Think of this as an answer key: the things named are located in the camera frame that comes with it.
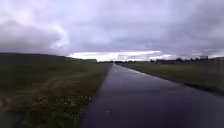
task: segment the wet road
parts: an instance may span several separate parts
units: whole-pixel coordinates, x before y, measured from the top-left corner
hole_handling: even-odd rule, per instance
[[[113,65],[80,128],[224,128],[224,99]]]

